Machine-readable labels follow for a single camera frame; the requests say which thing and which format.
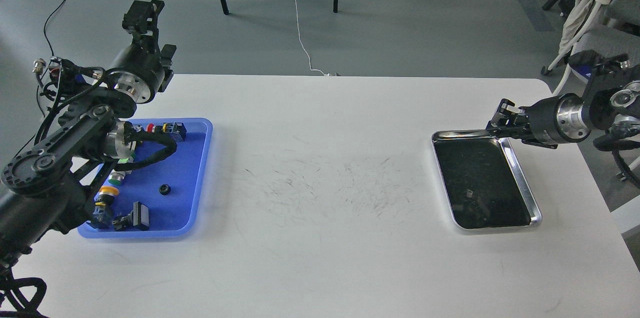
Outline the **black cylindrical gripper body image-left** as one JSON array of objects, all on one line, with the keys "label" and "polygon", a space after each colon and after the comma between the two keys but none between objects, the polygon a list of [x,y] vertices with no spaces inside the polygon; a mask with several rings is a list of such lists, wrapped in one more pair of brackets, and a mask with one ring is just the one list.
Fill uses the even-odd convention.
[{"label": "black cylindrical gripper body image-left", "polygon": [[123,49],[106,71],[106,83],[130,96],[137,104],[150,103],[157,94],[162,65],[158,55],[149,54],[130,44]]}]

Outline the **black cylindrical gripper body image-right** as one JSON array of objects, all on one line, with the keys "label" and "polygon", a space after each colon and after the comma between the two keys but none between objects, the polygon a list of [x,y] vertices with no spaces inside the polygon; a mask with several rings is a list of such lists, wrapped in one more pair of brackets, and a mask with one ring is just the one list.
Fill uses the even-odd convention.
[{"label": "black cylindrical gripper body image-right", "polygon": [[582,142],[592,131],[583,120],[583,104],[578,95],[564,94],[521,107],[526,124],[519,139],[524,144],[549,149]]}]

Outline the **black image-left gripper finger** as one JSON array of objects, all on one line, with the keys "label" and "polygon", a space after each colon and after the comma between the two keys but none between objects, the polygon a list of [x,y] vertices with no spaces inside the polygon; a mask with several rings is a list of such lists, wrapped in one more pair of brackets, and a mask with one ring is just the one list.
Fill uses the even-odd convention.
[{"label": "black image-left gripper finger", "polygon": [[160,47],[157,48],[158,60],[162,67],[162,70],[161,70],[162,79],[158,80],[158,88],[157,88],[158,93],[165,92],[165,90],[169,86],[169,83],[171,82],[174,76],[172,65],[173,65],[173,57],[177,49],[178,47],[174,45],[164,45],[162,46],[162,48]]},{"label": "black image-left gripper finger", "polygon": [[160,0],[135,0],[123,16],[122,28],[131,35],[132,43],[149,54],[160,54],[158,17],[164,7]]}]

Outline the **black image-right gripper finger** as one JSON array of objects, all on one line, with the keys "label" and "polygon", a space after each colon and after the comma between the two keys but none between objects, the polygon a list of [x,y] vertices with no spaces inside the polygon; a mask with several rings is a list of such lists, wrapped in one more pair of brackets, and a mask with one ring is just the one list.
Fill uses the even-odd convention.
[{"label": "black image-right gripper finger", "polygon": [[521,140],[524,144],[535,143],[536,139],[530,131],[522,130],[493,130],[493,136],[497,138],[512,138]]},{"label": "black image-right gripper finger", "polygon": [[529,119],[524,107],[515,108],[514,102],[501,99],[493,117],[487,122],[490,133],[527,133]]}]

